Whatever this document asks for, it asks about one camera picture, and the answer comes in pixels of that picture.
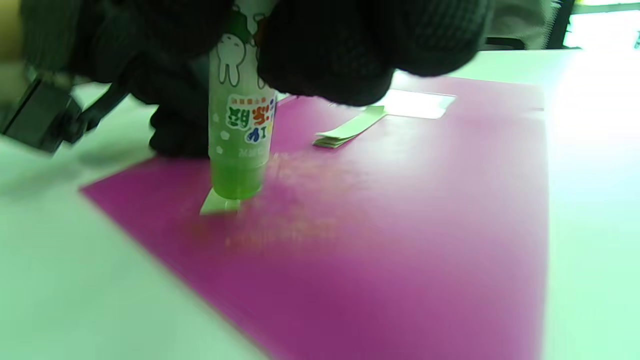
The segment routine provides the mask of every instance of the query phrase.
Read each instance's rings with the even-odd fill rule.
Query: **black glove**
[[[206,79],[188,61],[215,46],[232,0],[22,1],[30,63],[119,83],[159,104],[155,150],[206,154]],[[438,76],[470,61],[490,1],[281,0],[262,34],[259,73],[281,92],[371,104],[395,69]]]
[[[231,0],[130,0],[154,39],[181,56],[211,49]],[[280,0],[259,73],[278,91],[354,106],[382,98],[396,69],[439,76],[484,43],[492,0]]]
[[[156,46],[122,2],[23,0],[27,61],[40,70],[114,83],[146,104],[150,146],[163,156],[207,156],[208,59],[176,59]]]

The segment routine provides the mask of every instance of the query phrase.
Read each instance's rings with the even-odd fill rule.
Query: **light green paper strip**
[[[369,129],[378,120],[385,117],[386,114],[384,106],[369,106],[360,115],[345,124],[326,133],[317,133],[316,135],[339,140],[352,138]]]
[[[233,213],[240,209],[240,200],[223,199],[213,189],[209,192],[207,198],[200,209],[201,215],[212,215],[218,213]]]
[[[317,139],[316,141],[314,141],[314,145],[316,146],[321,146],[321,147],[331,147],[331,148],[336,148],[344,143],[346,143],[347,141],[353,139],[355,136],[351,136],[349,138],[344,138],[344,139],[338,139],[338,138],[320,138]]]

